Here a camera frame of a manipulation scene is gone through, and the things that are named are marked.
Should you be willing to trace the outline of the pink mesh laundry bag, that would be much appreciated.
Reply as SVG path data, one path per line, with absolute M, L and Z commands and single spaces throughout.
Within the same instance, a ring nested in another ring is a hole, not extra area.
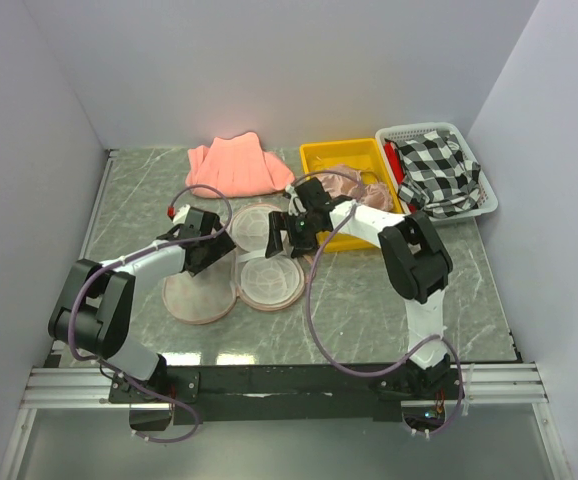
M 305 288 L 305 273 L 284 253 L 265 257 L 271 204 L 251 204 L 237 211 L 229 226 L 236 249 L 203 272 L 180 273 L 165 279 L 162 299 L 177 320 L 202 325 L 225 317 L 242 301 L 272 312 L 296 302 Z

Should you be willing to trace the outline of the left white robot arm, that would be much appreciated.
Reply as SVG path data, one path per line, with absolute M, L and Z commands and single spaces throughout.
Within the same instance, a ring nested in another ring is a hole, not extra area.
M 148 402 L 171 387 L 164 357 L 129 335 L 134 295 L 166 277 L 195 276 L 236 248 L 218 214 L 194 207 L 180 213 L 181 220 L 143 249 L 74 263 L 48 323 L 50 336 L 74 359 L 98 361 L 133 379 L 133 389 Z

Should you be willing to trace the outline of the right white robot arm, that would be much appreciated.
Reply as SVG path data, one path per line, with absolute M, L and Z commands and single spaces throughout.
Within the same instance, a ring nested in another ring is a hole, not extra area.
M 386 212 L 349 196 L 333 198 L 312 177 L 293 188 L 299 201 L 295 213 L 274 211 L 268 215 L 269 234 L 265 251 L 272 258 L 284 251 L 292 257 L 313 254 L 308 279 L 313 280 L 326 242 L 342 233 L 377 247 L 388 280 L 404 300 L 408 325 L 408 350 L 396 363 L 378 371 L 360 371 L 337 362 L 320 341 L 312 319 L 311 293 L 305 292 L 305 319 L 311 337 L 328 363 L 338 371 L 358 378 L 383 378 L 401 368 L 407 374 L 409 391 L 429 398 L 442 386 L 442 377 L 458 359 L 445 339 L 443 304 L 452 259 L 433 223 L 423 212 L 404 215 Z

